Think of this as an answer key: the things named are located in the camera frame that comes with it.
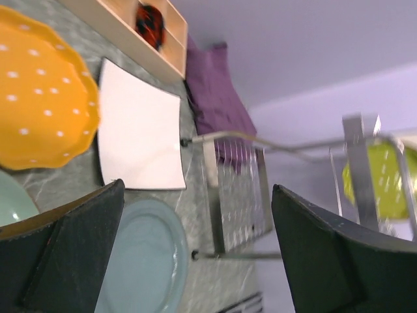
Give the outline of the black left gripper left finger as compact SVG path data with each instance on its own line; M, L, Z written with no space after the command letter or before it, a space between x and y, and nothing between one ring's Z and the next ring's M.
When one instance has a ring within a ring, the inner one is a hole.
M124 182L1 227L2 312L94 312L124 207Z

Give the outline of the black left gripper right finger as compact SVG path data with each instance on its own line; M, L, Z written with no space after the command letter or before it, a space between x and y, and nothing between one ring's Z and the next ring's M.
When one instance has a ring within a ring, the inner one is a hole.
M296 312L415 312L416 243L370 230L281 185L272 214Z

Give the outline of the mint green flower plate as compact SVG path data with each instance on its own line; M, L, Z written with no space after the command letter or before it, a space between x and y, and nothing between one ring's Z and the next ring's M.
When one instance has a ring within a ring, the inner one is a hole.
M39 214L38 207L27 191L9 174L1 171L1 226L6 226Z

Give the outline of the teal round plate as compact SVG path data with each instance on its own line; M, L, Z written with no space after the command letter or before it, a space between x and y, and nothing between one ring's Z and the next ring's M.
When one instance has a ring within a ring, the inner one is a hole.
M188 274L180 218L166 203L142 199L122 212L96 312L176 312Z

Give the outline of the green scalloped plate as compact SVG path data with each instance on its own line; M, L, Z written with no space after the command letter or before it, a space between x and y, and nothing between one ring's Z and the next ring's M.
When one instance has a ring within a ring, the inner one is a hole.
M405 154L416 198L416 149L405 144ZM409 218L394 148L387 143L369 146L368 157L378 215L388 219ZM345 196L355 205L349 163L343 169L342 178Z

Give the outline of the white square plate black rim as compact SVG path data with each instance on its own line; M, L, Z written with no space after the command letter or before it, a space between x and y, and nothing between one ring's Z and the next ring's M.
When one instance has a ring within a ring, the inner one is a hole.
M104 184L127 189L182 190L180 97L154 87L114 62L102 61L98 156Z

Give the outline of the yellow polka dot plate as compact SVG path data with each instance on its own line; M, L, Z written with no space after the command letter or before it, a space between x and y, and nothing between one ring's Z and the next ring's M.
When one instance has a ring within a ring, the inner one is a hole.
M60 168L86 152L100 122L98 87L51 27L1 7L1 166Z

